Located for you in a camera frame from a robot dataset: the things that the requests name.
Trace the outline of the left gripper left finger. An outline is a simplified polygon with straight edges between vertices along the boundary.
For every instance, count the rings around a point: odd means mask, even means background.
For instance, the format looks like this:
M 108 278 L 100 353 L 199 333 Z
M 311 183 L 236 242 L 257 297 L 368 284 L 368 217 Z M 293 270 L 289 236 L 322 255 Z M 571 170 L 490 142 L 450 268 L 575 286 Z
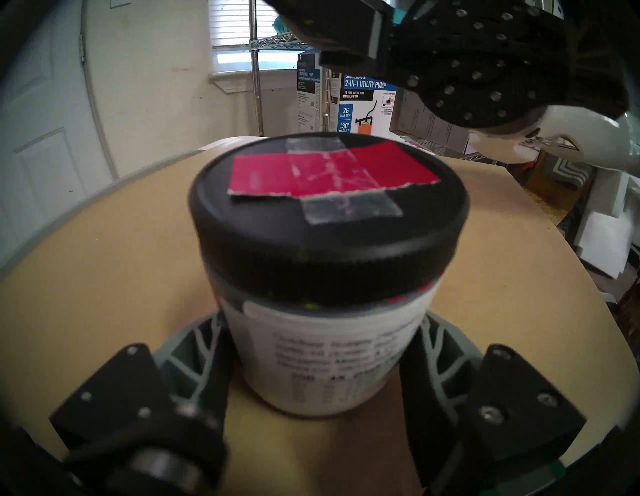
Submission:
M 192 322 L 156 352 L 125 345 L 50 415 L 62 440 L 98 440 L 156 414 L 201 411 L 222 434 L 236 349 L 221 312 Z

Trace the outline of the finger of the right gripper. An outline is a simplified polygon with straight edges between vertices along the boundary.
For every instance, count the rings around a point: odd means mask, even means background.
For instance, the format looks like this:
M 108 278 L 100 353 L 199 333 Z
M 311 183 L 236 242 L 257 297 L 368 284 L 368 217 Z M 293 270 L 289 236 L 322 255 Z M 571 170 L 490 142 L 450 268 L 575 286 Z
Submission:
M 394 8 L 385 1 L 265 1 L 297 38 L 318 51 L 364 62 L 387 59 Z

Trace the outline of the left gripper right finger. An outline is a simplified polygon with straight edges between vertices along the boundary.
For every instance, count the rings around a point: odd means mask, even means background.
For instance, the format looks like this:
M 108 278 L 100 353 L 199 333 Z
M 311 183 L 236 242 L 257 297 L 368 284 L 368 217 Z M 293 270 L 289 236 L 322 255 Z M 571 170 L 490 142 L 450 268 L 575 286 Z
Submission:
M 559 480 L 586 418 L 504 344 L 486 351 L 427 313 L 400 360 L 419 480 Z

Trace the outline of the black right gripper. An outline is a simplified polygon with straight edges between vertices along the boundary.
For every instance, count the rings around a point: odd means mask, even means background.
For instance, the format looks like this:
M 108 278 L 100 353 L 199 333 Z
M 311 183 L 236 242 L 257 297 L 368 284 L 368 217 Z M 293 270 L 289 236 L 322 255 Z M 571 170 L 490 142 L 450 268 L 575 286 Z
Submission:
M 516 129 L 549 106 L 616 120 L 631 109 L 630 67 L 598 1 L 562 17 L 527 1 L 417 1 L 395 27 L 395 75 L 437 117 Z

